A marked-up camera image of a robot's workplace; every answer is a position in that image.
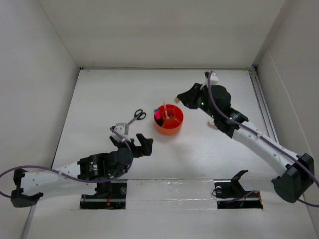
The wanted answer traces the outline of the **pink capped black highlighter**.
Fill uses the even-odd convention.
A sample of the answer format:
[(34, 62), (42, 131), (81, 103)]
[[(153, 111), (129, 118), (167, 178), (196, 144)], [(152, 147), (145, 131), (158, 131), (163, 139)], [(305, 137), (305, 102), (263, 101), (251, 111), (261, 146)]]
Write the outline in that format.
[(159, 111), (155, 112), (155, 119), (158, 125), (162, 125), (161, 113)]

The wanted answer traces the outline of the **black handled scissors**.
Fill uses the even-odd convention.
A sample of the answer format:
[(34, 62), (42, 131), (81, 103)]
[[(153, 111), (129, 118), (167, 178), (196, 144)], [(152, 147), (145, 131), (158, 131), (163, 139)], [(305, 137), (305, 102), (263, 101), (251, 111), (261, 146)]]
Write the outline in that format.
[(135, 111), (133, 119), (128, 122), (128, 125), (132, 124), (136, 120), (143, 120), (146, 116), (147, 114), (142, 109), (138, 109)]

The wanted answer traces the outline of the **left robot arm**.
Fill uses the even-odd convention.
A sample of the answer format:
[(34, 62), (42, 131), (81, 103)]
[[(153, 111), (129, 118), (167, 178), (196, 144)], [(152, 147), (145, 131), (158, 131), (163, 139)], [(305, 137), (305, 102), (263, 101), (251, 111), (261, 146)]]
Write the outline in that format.
[(114, 132), (110, 140), (116, 151), (90, 155), (56, 169), (38, 166), (38, 172), (28, 172), (28, 165), (16, 168), (13, 174), (16, 188), (11, 192), (11, 203), (16, 208), (26, 208), (59, 196), (107, 197), (112, 191), (111, 182), (128, 173), (135, 158), (152, 153), (154, 140), (141, 133), (136, 137), (140, 145)]

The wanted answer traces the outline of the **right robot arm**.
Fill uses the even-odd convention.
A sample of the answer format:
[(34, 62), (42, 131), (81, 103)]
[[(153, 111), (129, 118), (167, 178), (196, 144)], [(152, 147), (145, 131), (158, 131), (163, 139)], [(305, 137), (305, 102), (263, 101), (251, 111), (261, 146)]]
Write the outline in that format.
[(272, 180), (274, 190), (286, 202), (300, 201), (305, 191), (318, 183), (314, 159), (307, 153), (298, 155), (262, 134), (245, 115), (231, 107), (231, 95), (225, 87), (195, 83), (174, 100), (189, 109), (201, 109), (213, 118), (219, 131), (267, 162), (278, 175)]

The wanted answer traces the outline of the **pink translucent pen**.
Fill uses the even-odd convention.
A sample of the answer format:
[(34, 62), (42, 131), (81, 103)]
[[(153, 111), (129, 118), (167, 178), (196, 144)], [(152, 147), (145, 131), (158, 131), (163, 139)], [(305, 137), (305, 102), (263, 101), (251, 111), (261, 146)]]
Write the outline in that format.
[(163, 107), (164, 107), (164, 114), (165, 114), (165, 118), (166, 118), (168, 116), (168, 112), (167, 112), (167, 107), (166, 107), (165, 101), (163, 101)]

